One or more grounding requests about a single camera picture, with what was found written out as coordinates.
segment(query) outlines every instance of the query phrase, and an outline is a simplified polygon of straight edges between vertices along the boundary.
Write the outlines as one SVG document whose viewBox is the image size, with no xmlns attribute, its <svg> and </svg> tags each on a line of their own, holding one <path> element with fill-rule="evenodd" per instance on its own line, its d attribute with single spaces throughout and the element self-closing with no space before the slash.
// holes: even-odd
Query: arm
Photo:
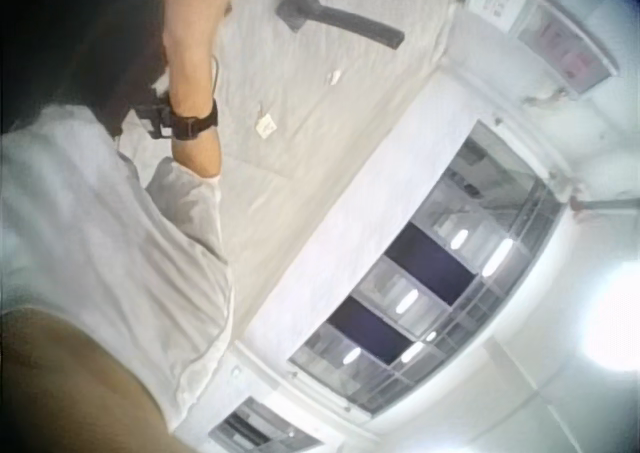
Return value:
<svg viewBox="0 0 640 453">
<path fill-rule="evenodd" d="M 211 51 L 230 0 L 164 0 L 163 40 L 169 61 L 169 98 L 181 116 L 203 118 L 213 106 Z M 172 140 L 174 159 L 202 178 L 220 174 L 215 128 L 192 141 Z"/>
</svg>

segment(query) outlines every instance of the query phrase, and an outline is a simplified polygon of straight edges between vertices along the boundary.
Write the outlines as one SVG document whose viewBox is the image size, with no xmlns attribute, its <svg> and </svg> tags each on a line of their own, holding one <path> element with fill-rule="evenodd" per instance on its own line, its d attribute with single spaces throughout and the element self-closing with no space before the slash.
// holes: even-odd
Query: shirt sleeve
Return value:
<svg viewBox="0 0 640 453">
<path fill-rule="evenodd" d="M 160 213 L 185 236 L 203 246 L 224 264 L 220 228 L 220 177 L 201 178 L 164 158 L 147 185 Z"/>
</svg>

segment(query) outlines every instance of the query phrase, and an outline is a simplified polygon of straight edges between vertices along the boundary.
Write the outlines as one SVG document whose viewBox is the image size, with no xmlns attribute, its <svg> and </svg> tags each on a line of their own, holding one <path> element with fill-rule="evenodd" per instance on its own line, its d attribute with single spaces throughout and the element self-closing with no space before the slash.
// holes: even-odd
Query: white shirt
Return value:
<svg viewBox="0 0 640 453">
<path fill-rule="evenodd" d="M 91 336 L 174 430 L 231 335 L 218 179 L 165 158 L 145 189 L 86 108 L 2 136 L 3 312 L 32 307 Z"/>
</svg>

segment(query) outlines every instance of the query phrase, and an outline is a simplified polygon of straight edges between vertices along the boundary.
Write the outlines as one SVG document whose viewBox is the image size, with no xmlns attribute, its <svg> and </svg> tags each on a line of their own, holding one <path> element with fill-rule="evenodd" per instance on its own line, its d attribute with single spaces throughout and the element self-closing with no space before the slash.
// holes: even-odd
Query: bright light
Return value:
<svg viewBox="0 0 640 453">
<path fill-rule="evenodd" d="M 396 307 L 396 313 L 398 313 L 399 315 L 404 314 L 411 307 L 411 305 L 416 302 L 416 300 L 418 299 L 418 295 L 418 290 L 411 290 L 409 293 L 407 293 L 407 296 L 405 296 L 402 301 L 398 303 L 398 306 Z"/>
<path fill-rule="evenodd" d="M 484 265 L 482 276 L 487 278 L 488 276 L 493 275 L 511 251 L 512 246 L 513 240 L 511 238 L 502 240 L 502 243 L 500 243 L 498 249 L 493 252 L 493 255 L 491 255 L 491 258 L 489 258 L 489 261 L 487 261 L 487 264 Z"/>
<path fill-rule="evenodd" d="M 362 350 L 360 348 L 354 348 L 347 354 L 347 356 L 344 357 L 344 360 L 342 360 L 342 364 L 346 366 L 353 363 L 360 356 L 360 353 L 362 353 Z"/>
<path fill-rule="evenodd" d="M 640 262 L 623 264 L 588 317 L 583 349 L 615 371 L 640 371 Z"/>
<path fill-rule="evenodd" d="M 416 356 L 418 353 L 420 353 L 420 351 L 422 351 L 422 348 L 424 348 L 423 343 L 420 343 L 420 342 L 414 343 L 409 347 L 407 351 L 405 351 L 402 354 L 400 359 L 402 360 L 403 363 L 409 363 L 411 360 L 413 360 L 414 356 Z"/>
<path fill-rule="evenodd" d="M 451 249 L 457 250 L 462 246 L 462 244 L 467 241 L 467 236 L 469 236 L 469 230 L 460 230 L 456 236 L 451 240 Z"/>
</svg>

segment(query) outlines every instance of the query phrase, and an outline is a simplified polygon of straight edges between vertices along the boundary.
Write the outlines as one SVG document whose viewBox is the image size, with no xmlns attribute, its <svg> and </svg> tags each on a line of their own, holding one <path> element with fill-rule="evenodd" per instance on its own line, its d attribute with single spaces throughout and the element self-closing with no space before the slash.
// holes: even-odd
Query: ceiling light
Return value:
<svg viewBox="0 0 640 453">
<path fill-rule="evenodd" d="M 586 355 L 615 371 L 640 371 L 640 262 L 625 263 L 608 279 L 588 316 Z"/>
<path fill-rule="evenodd" d="M 469 236 L 469 230 L 460 230 L 456 236 L 453 237 L 453 240 L 451 240 L 451 249 L 457 250 L 460 248 L 462 244 L 467 241 L 467 236 Z"/>
<path fill-rule="evenodd" d="M 398 306 L 396 307 L 396 313 L 398 313 L 399 315 L 404 314 L 411 307 L 411 305 L 416 302 L 416 300 L 418 299 L 418 294 L 418 290 L 415 289 L 407 293 L 407 296 L 405 296 L 402 301 L 398 303 Z"/>
<path fill-rule="evenodd" d="M 414 356 L 422 351 L 422 348 L 424 348 L 423 343 L 420 343 L 419 341 L 417 343 L 414 343 L 409 347 L 407 351 L 402 354 L 400 360 L 402 360 L 403 363 L 409 363 L 411 360 L 413 360 Z"/>
<path fill-rule="evenodd" d="M 498 249 L 493 252 L 493 255 L 491 255 L 491 258 L 487 261 L 487 264 L 484 265 L 482 276 L 487 278 L 488 276 L 493 275 L 509 254 L 509 251 L 511 251 L 512 246 L 513 240 L 511 238 L 505 238 L 502 240 Z"/>
<path fill-rule="evenodd" d="M 362 350 L 360 348 L 354 348 L 347 354 L 347 356 L 344 357 L 344 360 L 342 360 L 342 364 L 346 366 L 353 363 L 360 356 L 360 353 L 362 353 Z"/>
</svg>

